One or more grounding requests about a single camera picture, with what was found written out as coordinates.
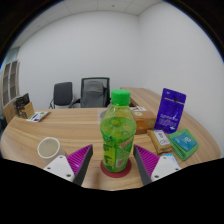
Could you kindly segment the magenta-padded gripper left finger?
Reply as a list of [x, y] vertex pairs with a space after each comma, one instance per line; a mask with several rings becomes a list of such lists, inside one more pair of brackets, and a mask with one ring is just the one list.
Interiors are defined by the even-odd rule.
[[81, 186], [92, 155], [93, 145], [90, 144], [68, 156], [59, 155], [44, 170]]

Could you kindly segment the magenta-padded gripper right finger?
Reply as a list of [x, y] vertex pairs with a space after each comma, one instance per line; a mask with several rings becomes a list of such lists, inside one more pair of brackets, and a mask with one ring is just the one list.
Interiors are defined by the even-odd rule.
[[159, 180], [180, 170], [172, 155], [157, 156], [147, 149], [135, 145], [133, 155], [138, 165], [143, 185]]

